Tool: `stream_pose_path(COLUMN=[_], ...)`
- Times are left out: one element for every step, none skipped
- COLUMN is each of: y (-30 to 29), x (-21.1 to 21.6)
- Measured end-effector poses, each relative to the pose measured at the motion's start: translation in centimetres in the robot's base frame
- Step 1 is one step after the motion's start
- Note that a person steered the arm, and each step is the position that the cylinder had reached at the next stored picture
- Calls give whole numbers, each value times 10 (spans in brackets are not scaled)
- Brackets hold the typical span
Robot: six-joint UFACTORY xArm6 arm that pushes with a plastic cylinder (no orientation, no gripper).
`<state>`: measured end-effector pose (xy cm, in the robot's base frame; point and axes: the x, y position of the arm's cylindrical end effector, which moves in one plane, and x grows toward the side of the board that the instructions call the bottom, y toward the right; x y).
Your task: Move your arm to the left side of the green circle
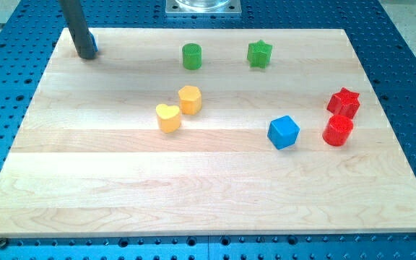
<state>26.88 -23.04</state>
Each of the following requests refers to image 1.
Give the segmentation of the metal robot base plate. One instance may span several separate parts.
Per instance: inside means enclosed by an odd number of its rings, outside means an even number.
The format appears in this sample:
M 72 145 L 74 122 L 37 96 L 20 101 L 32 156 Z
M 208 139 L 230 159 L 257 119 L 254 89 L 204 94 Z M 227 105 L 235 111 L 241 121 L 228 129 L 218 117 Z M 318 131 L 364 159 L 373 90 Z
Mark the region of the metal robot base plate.
M 166 0 L 165 13 L 169 16 L 241 15 L 241 0 Z

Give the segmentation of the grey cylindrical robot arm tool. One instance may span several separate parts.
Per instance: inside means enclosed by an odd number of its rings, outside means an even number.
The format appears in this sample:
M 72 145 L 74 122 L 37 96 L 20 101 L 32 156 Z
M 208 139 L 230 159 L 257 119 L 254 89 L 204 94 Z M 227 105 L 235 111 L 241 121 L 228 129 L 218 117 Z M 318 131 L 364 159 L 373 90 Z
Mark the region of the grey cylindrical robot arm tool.
M 94 59 L 97 46 L 90 32 L 80 0 L 59 0 L 71 39 L 82 59 Z

